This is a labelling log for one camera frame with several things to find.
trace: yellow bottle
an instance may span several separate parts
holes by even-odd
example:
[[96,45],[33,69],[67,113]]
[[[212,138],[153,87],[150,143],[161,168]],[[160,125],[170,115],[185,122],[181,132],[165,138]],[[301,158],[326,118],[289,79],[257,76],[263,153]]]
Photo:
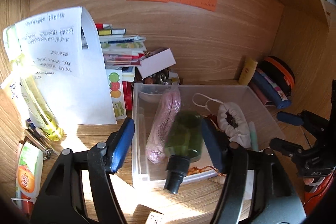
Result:
[[38,122],[36,126],[41,128],[50,140],[60,140],[64,135],[64,130],[57,125],[55,116],[35,84],[31,68],[25,64],[25,56],[22,53],[15,26],[7,29],[5,48],[13,71],[15,70],[20,75],[22,96]]
[[238,80],[238,83],[240,85],[247,85],[252,77],[253,77],[253,74],[257,68],[257,65],[258,65],[258,62],[253,60],[252,58],[250,57],[247,57],[246,60],[245,60],[245,66],[239,76],[239,80]]

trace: red box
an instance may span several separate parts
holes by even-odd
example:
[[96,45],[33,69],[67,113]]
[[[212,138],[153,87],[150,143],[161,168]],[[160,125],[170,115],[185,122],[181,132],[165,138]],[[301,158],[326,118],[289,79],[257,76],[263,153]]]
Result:
[[124,101],[125,101],[126,110],[132,110],[133,100],[132,100],[131,82],[123,81],[123,90],[124,90]]

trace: pencil case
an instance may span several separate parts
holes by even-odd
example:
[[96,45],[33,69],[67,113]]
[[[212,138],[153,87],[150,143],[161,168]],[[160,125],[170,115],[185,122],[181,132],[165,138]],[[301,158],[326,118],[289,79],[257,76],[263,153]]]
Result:
[[256,70],[251,81],[275,104],[277,109],[286,108],[292,104],[280,87],[260,68]]
[[258,68],[270,77],[286,96],[291,95],[295,85],[295,76],[284,61],[275,56],[268,56],[258,64]]

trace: marker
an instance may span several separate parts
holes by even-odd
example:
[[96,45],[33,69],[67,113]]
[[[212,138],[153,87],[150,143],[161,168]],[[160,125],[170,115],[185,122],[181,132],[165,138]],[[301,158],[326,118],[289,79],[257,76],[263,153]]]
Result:
[[95,25],[96,25],[97,30],[103,30],[103,29],[108,30],[108,29],[112,29],[112,25],[111,25],[111,24],[95,23]]

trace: yellow tube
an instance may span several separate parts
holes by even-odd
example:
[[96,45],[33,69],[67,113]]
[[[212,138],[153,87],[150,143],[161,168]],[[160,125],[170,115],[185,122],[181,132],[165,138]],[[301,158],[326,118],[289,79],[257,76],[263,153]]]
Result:
[[257,68],[257,64],[258,62],[253,60],[252,58],[250,57],[247,57],[246,60],[245,60],[245,66],[240,74],[240,77],[239,77],[239,80],[238,80],[238,83],[240,85],[247,85],[252,77],[253,77],[253,74]]

